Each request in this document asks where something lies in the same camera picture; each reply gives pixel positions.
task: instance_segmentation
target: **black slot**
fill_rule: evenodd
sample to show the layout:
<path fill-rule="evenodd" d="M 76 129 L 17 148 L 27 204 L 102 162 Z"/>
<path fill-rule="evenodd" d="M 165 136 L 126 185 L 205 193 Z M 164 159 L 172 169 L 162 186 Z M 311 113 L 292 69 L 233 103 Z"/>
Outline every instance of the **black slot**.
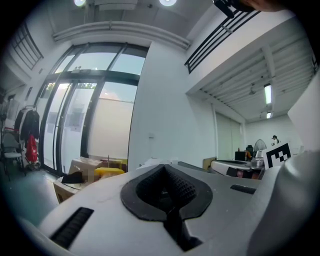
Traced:
<path fill-rule="evenodd" d="M 253 195 L 256 192 L 256 188 L 253 187 L 249 187 L 249 186 L 242 186 L 242 185 L 238 185 L 238 184 L 234 184 L 230 187 L 230 189 L 232 190 L 236 190 L 236 191 L 240 191 L 243 193 L 247 193 L 247 194 L 251 194 Z"/>
<path fill-rule="evenodd" d="M 79 208 L 51 237 L 51 240 L 68 249 L 71 243 L 75 240 L 80 230 L 86 224 L 91 214 L 92 209 Z"/>
<path fill-rule="evenodd" d="M 121 190 L 124 206 L 144 221 L 163 222 L 184 251 L 200 244 L 189 235 L 185 220 L 201 216 L 213 198 L 210 187 L 170 165 L 159 165 L 128 182 Z"/>

